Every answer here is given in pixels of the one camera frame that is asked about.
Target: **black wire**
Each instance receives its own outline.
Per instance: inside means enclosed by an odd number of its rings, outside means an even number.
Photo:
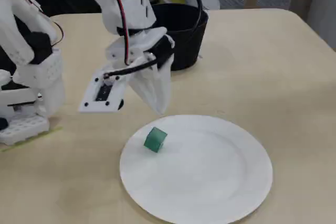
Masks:
[[[64,31],[63,31],[62,27],[61,27],[57,22],[55,22],[55,21],[53,21],[53,22],[55,23],[56,26],[58,26],[58,28],[60,29],[61,34],[62,34],[60,40],[57,41],[56,43],[54,43],[54,44],[52,45],[52,46],[55,46],[55,45],[57,45],[58,43],[60,43],[60,42],[63,40],[63,38],[64,38]]]
[[[188,39],[186,40],[185,44],[188,43],[193,38],[193,36],[194,36],[194,34],[197,30],[198,24],[201,21],[203,4],[202,4],[202,0],[196,0],[196,1],[197,1],[198,17],[197,17],[197,20],[196,20],[195,25],[193,27],[193,31],[192,31],[191,35],[188,37]],[[144,64],[141,64],[141,65],[138,65],[138,66],[135,66],[135,67],[132,67],[132,68],[125,68],[125,69],[105,73],[104,78],[107,79],[110,76],[124,76],[126,74],[131,74],[131,73],[138,72],[138,71],[141,71],[143,69],[149,68],[149,67],[151,67],[153,65],[156,65],[158,63],[165,62],[174,53],[174,51],[175,51],[174,48],[172,48],[172,50],[168,51],[166,55],[164,55],[162,57],[159,57],[159,58],[156,58],[155,60],[148,61]]]

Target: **plate rim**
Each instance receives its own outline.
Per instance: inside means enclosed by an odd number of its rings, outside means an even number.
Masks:
[[[177,118],[177,117],[186,117],[186,116],[191,116],[191,117],[200,117],[202,119],[210,119],[210,120],[218,120],[218,121],[224,121],[225,123],[228,123],[230,126],[233,126],[235,127],[236,129],[240,130],[242,133],[245,133],[245,134],[248,134],[249,137],[253,138],[255,144],[258,144],[259,147],[261,148],[261,150],[266,154],[266,158],[267,158],[267,164],[266,166],[269,166],[268,167],[268,183],[266,183],[265,185],[265,188],[264,190],[262,191],[262,193],[260,193],[260,195],[258,196],[258,198],[260,198],[260,200],[256,200],[256,202],[250,206],[250,207],[247,207],[246,209],[243,209],[241,212],[242,214],[236,217],[230,217],[230,218],[225,218],[225,220],[221,220],[221,223],[232,223],[232,222],[235,222],[235,221],[239,221],[239,220],[242,220],[244,219],[245,217],[249,216],[250,214],[252,214],[254,211],[256,211],[262,204],[263,202],[266,200],[267,196],[269,195],[270,191],[271,191],[271,188],[272,188],[272,185],[273,185],[273,180],[274,180],[274,169],[273,169],[273,165],[272,165],[272,162],[271,162],[271,159],[266,151],[266,149],[264,148],[264,146],[253,136],[251,135],[248,131],[244,130],[243,128],[241,128],[239,125],[237,124],[234,124],[233,122],[230,122],[226,119],[222,119],[222,118],[218,118],[216,116],[210,116],[210,115],[193,115],[193,114],[179,114],[179,115],[169,115],[169,116],[165,116],[165,117],[162,117],[162,118],[159,118],[157,120],[154,120],[150,123],[147,123],[146,125],[140,127],[125,143],[123,149],[122,149],[122,152],[121,152],[121,155],[120,155],[120,162],[119,162],[119,171],[120,171],[120,179],[121,179],[121,182],[123,184],[123,188],[125,189],[125,191],[128,193],[128,195],[130,196],[130,198],[141,208],[143,209],[144,211],[146,211],[147,213],[149,213],[150,215],[160,219],[160,220],[164,220],[164,221],[168,221],[170,223],[176,223],[176,224],[182,224],[182,223],[177,223],[177,222],[174,222],[172,220],[167,220],[167,219],[164,219],[160,216],[157,216],[153,213],[151,213],[150,211],[146,210],[142,204],[140,202],[137,201],[137,199],[134,199],[131,195],[131,193],[129,192],[129,190],[127,189],[127,187],[125,186],[125,182],[124,182],[124,179],[123,179],[123,176],[122,176],[122,159],[123,159],[123,154],[124,154],[124,150],[127,146],[127,144],[137,135],[139,134],[143,129],[149,127],[149,126],[157,126],[157,124],[161,123],[163,120],[169,120],[169,119],[172,119],[172,118]]]

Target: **red wire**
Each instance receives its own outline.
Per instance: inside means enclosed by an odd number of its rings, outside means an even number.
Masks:
[[[128,66],[129,65],[128,64],[129,35],[128,35],[128,31],[127,31],[126,15],[125,15],[124,7],[122,5],[122,1],[121,0],[117,0],[117,2],[118,2],[119,10],[120,10],[120,16],[121,16],[121,21],[122,21],[122,28],[123,28],[123,32],[124,32],[124,41],[125,41],[125,58],[124,58],[124,62]]]

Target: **table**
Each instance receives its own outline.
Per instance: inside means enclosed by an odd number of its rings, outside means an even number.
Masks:
[[[266,148],[274,185],[240,223],[334,223],[336,54],[298,16],[277,9],[209,13],[201,54],[173,73],[166,115],[232,121]],[[162,224],[123,190],[119,157],[128,138],[159,118],[132,90],[116,114],[79,114],[91,74],[116,37],[99,14],[54,17],[65,31],[67,101],[62,129],[0,152],[0,222]]]

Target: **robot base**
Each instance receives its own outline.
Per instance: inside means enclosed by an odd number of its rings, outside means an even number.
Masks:
[[[8,128],[0,131],[0,143],[14,145],[44,131],[49,131],[48,119],[39,115],[15,116]]]

